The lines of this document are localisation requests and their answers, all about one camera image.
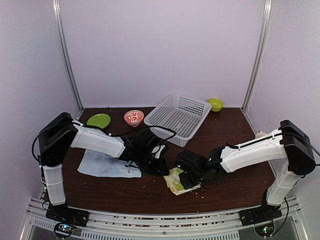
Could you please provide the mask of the green crocodile pattern towel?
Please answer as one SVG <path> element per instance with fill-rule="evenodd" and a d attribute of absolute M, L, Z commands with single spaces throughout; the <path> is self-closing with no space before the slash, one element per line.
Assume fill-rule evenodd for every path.
<path fill-rule="evenodd" d="M 178 167 L 174 167 L 169 170 L 169 175 L 163 176 L 167 187 L 176 196 L 182 195 L 187 192 L 191 192 L 193 190 L 197 190 L 201 187 L 200 184 L 196 184 L 195 186 L 193 186 L 191 188 L 184 188 L 181 181 L 180 181 L 180 178 L 179 178 L 179 174 L 181 174 L 183 172 L 184 171 L 182 169 L 180 169 Z"/>

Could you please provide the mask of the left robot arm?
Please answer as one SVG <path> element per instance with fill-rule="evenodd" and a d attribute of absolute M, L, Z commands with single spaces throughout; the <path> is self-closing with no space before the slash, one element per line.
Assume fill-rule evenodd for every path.
<path fill-rule="evenodd" d="M 48 214 L 61 222 L 82 215 L 69 208 L 64 190 L 63 164 L 71 149 L 105 154 L 117 160 L 134 163 L 141 171 L 154 176 L 167 176 L 169 169 L 163 154 L 167 151 L 164 140 L 144 127 L 122 134 L 107 133 L 97 126 L 83 124 L 68 112 L 54 118 L 35 136 L 31 154 L 41 168 L 48 194 Z"/>

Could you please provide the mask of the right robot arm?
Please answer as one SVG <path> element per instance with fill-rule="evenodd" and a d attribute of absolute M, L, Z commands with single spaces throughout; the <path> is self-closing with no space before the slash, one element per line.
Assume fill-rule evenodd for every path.
<path fill-rule="evenodd" d="M 280 122 L 279 128 L 256 139 L 213 149 L 205 157 L 191 150 L 180 152 L 175 165 L 185 189 L 206 181 L 216 180 L 220 170 L 236 170 L 284 159 L 284 165 L 273 184 L 263 193 L 261 206 L 239 212 L 244 226 L 274 220 L 282 216 L 281 204 L 299 179 L 310 174 L 317 166 L 309 136 L 290 120 Z"/>

